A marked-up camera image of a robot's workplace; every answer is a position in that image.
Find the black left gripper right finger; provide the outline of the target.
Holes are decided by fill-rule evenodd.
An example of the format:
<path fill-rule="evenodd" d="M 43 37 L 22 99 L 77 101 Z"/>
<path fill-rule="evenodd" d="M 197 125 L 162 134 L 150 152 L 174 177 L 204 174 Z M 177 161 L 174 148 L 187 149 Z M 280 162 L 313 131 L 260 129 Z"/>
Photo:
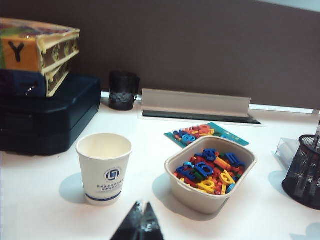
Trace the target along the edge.
<path fill-rule="evenodd" d="M 145 240 L 164 240 L 158 218 L 150 202 L 144 210 L 144 239 Z"/>

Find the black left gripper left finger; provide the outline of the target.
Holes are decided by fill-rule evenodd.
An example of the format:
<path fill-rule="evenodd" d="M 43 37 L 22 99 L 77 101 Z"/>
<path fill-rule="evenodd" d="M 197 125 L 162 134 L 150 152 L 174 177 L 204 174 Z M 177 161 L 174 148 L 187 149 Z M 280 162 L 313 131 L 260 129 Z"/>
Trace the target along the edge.
<path fill-rule="evenodd" d="M 121 240 L 144 240 L 142 222 L 144 217 L 143 203 L 136 201 L 119 227 Z"/>

